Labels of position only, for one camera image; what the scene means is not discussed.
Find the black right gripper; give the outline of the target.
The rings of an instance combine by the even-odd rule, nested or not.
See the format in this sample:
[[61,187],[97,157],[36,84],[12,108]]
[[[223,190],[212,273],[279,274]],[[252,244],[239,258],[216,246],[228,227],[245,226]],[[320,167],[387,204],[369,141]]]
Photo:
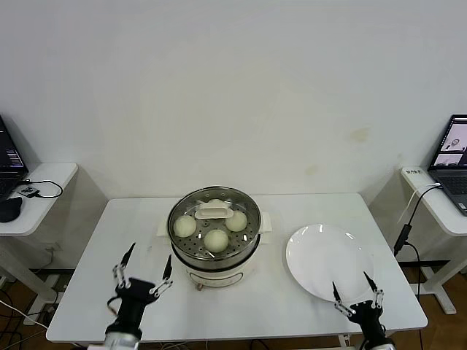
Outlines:
[[335,309],[349,318],[351,322],[360,325],[363,335],[368,342],[385,342],[385,332],[379,322],[379,318],[382,315],[384,291],[376,285],[367,272],[364,271],[363,274],[373,292],[373,298],[347,307],[343,304],[335,283],[332,282],[333,304]]

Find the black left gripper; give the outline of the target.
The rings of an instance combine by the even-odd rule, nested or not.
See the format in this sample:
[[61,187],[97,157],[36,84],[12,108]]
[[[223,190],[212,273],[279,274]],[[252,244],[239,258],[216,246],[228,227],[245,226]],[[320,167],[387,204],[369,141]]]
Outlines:
[[156,285],[125,276],[124,271],[135,245],[136,243],[133,242],[120,263],[112,269],[116,296],[107,301],[107,306],[110,307],[110,304],[117,299],[121,300],[121,304],[118,312],[115,312],[115,321],[106,328],[106,333],[140,333],[139,326],[146,306],[154,303],[158,295],[162,295],[173,284],[171,255],[167,259],[162,279]]

